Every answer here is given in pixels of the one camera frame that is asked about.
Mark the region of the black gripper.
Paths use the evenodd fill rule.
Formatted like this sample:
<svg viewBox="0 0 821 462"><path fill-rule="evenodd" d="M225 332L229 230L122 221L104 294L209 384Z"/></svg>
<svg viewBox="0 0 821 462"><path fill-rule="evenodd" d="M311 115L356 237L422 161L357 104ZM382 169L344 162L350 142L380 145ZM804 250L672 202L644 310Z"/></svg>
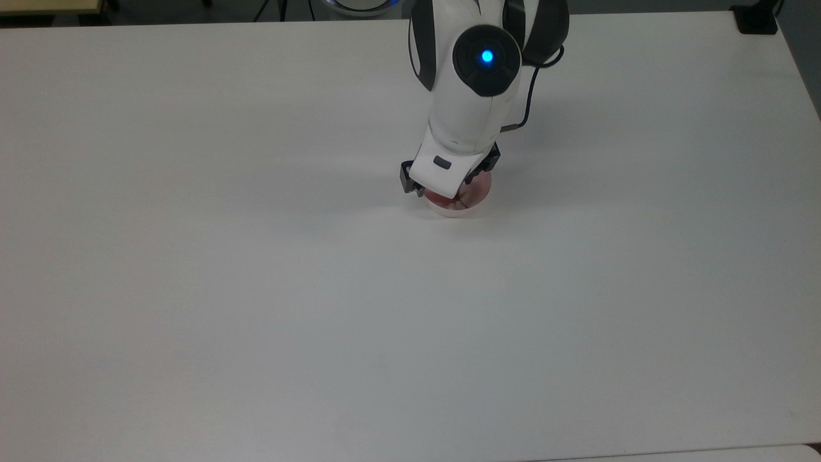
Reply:
<svg viewBox="0 0 821 462"><path fill-rule="evenodd" d="M464 186L491 187L491 171L501 158L498 144L486 153L457 155L439 146L420 146L414 160L401 163L400 182L403 192L423 197L432 193L455 197Z"/></svg>

